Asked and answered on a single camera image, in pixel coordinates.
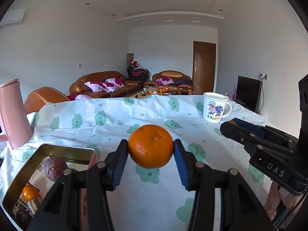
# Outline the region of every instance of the white mug handle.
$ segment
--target white mug handle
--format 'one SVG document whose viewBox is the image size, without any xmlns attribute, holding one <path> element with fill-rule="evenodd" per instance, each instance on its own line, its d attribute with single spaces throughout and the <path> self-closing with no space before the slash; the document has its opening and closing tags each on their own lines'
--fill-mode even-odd
<svg viewBox="0 0 308 231">
<path fill-rule="evenodd" d="M 227 116 L 229 116 L 229 115 L 231 114 L 232 106 L 231 106 L 231 104 L 230 104 L 229 102 L 226 102 L 226 103 L 229 104 L 230 110 L 229 110 L 229 112 L 228 112 L 227 114 L 223 114 L 223 115 L 221 116 L 221 118 L 225 118 L 225 117 L 227 117 Z"/>
</svg>

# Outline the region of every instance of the wooden door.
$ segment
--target wooden door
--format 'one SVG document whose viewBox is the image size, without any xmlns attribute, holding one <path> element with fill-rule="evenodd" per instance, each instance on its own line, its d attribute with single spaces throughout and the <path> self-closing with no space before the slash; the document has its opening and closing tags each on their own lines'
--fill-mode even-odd
<svg viewBox="0 0 308 231">
<path fill-rule="evenodd" d="M 193 42 L 192 82 L 194 94 L 213 92 L 216 67 L 216 44 Z"/>
</svg>

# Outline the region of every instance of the television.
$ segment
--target television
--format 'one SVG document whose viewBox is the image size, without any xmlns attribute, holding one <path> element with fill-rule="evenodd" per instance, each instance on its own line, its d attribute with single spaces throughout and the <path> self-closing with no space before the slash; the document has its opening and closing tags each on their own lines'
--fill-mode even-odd
<svg viewBox="0 0 308 231">
<path fill-rule="evenodd" d="M 235 102 L 243 107 L 257 112 L 259 107 L 262 81 L 238 76 L 238 88 Z"/>
</svg>

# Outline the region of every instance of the metal screw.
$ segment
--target metal screw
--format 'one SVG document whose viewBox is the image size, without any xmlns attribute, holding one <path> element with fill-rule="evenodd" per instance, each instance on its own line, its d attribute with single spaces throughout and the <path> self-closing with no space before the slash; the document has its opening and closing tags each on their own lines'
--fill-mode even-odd
<svg viewBox="0 0 308 231">
<path fill-rule="evenodd" d="M 205 166 L 205 164 L 204 164 L 202 161 L 197 161 L 197 162 L 195 163 L 195 165 L 196 165 L 196 167 L 198 167 L 198 168 L 202 168 L 202 167 Z"/>
<path fill-rule="evenodd" d="M 100 161 L 98 164 L 97 164 L 97 167 L 98 168 L 104 168 L 104 167 L 106 167 L 107 166 L 107 164 L 105 163 L 105 162 L 103 162 L 103 161 Z"/>
<path fill-rule="evenodd" d="M 230 169 L 230 174 L 233 176 L 236 176 L 238 174 L 238 171 L 235 168 Z"/>
<path fill-rule="evenodd" d="M 72 170 L 70 168 L 67 168 L 63 171 L 63 173 L 64 173 L 65 176 L 68 176 L 72 173 Z"/>
</svg>

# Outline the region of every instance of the white tablecloth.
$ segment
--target white tablecloth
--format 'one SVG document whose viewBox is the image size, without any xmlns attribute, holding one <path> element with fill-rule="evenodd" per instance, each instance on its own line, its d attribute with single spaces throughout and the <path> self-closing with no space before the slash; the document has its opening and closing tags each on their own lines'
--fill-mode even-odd
<svg viewBox="0 0 308 231">
<path fill-rule="evenodd" d="M 5 144 L 0 169 L 0 201 L 10 183 L 42 143 L 94 148 L 100 160 L 115 151 L 121 139 L 144 124 L 159 125 L 180 139 L 185 149 L 210 167 L 227 171 L 237 168 L 262 204 L 271 181 L 249 165 L 243 145 L 222 136 L 220 124 L 233 118 L 273 126 L 262 116 L 231 102 L 232 113 L 220 123 L 202 118 L 203 96 L 151 96 L 147 99 L 90 99 L 45 105 L 28 115 L 34 134 L 22 147 L 9 150 Z M 175 160 L 158 169 L 146 170 L 128 157 L 120 186 L 108 193 L 115 230 L 185 230 L 194 192 L 182 186 Z"/>
</svg>

